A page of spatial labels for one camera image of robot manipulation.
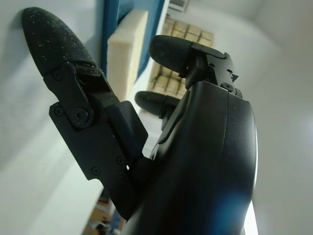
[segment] white surface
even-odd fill
[[[138,76],[148,11],[133,9],[108,39],[107,78],[120,101],[130,94]]]
[[[260,235],[312,234],[313,2],[268,0],[260,27],[283,53],[247,94],[259,138]]]
[[[31,58],[20,23],[20,11],[30,6],[55,13],[95,59],[100,56],[101,1],[1,3],[0,234],[78,235],[102,186],[87,181],[48,116],[56,98]]]
[[[190,0],[207,4],[212,10],[230,13],[242,18],[252,19],[264,0]]]

